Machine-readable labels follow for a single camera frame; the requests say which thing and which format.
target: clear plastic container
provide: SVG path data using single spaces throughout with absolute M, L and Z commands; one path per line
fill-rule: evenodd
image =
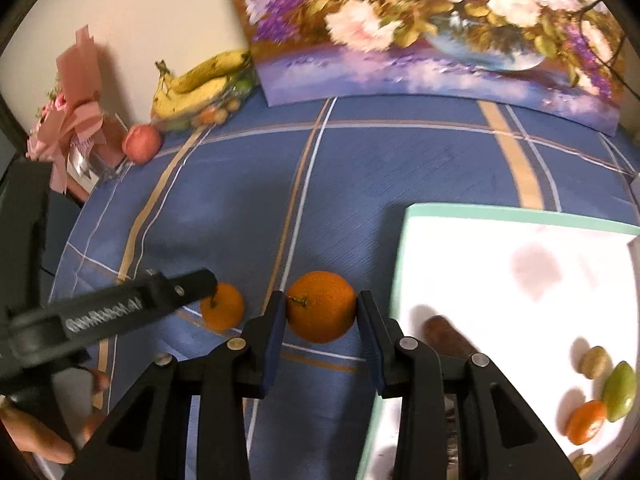
M 165 134 L 199 126 L 219 126 L 242 107 L 245 99 L 257 86 L 258 77 L 254 66 L 249 65 L 232 76 L 226 88 L 215 99 L 170 119 L 153 118 L 151 124 Z

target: black cable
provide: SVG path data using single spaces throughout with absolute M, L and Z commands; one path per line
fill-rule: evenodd
M 620 81 L 620 83 L 622 83 L 622 85 L 629 90 L 629 92 L 631 92 L 631 95 L 633 97 L 635 97 L 638 101 L 640 101 L 640 94 L 638 92 L 636 92 L 633 88 L 631 88 L 631 86 L 628 85 L 628 83 L 625 81 L 625 78 L 623 78 L 614 68 L 613 65 L 616 62 L 616 59 L 618 58 L 620 51 L 622 50 L 622 45 L 625 42 L 625 38 L 626 35 L 623 32 L 622 36 L 620 36 L 620 42 L 618 43 L 618 47 L 616 48 L 615 53 L 613 54 L 613 56 L 611 56 L 611 59 L 609 59 L 608 62 L 605 62 L 602 60 L 602 58 L 600 56 L 598 56 L 598 53 L 596 51 L 594 51 L 591 47 L 591 45 L 589 44 L 589 40 L 587 39 L 587 37 L 585 37 L 583 31 L 582 31 L 582 22 L 584 21 L 584 15 L 586 12 L 588 12 L 589 10 L 593 9 L 593 7 L 595 7 L 597 4 L 599 4 L 602 0 L 595 0 L 594 2 L 590 3 L 589 5 L 587 5 L 586 7 L 583 7 L 580 12 L 578 13 L 578 30 L 580 31 L 580 36 L 582 38 L 582 40 L 584 41 L 585 45 L 587 46 L 587 48 L 591 51 L 591 53 L 596 57 L 596 59 L 600 62 L 600 64 L 604 67 L 606 67 L 615 77 L 618 81 Z

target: banana bunch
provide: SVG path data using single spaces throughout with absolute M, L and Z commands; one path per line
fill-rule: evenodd
M 152 113 L 167 120 L 204 106 L 222 94 L 231 78 L 249 63 L 247 51 L 230 50 L 207 59 L 180 77 L 175 77 L 164 61 L 156 62 L 160 77 Z

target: finger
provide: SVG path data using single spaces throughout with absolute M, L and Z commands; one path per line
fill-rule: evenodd
M 105 418 L 106 415 L 99 410 L 95 410 L 89 415 L 82 425 L 82 438 L 84 438 L 85 443 L 89 442 L 89 439 L 94 436 L 95 430 L 104 422 Z
M 111 380 L 107 374 L 95 368 L 85 368 L 94 377 L 94 394 L 99 394 L 111 385 Z
M 2 410 L 0 418 L 20 451 L 37 453 L 59 464 L 68 464 L 75 458 L 71 444 L 28 413 L 9 407 Z

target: flower painting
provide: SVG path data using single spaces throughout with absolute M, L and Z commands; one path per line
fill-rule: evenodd
M 600 0 L 234 0 L 271 105 L 436 94 L 612 134 L 622 30 Z

